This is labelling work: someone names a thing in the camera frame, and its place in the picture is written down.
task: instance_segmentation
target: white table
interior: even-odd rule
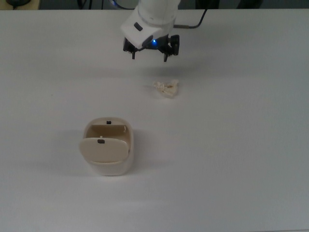
[[[209,11],[167,63],[122,51],[129,14],[1,12],[0,231],[308,229],[309,11]],[[135,130],[127,175],[79,153],[102,116]]]

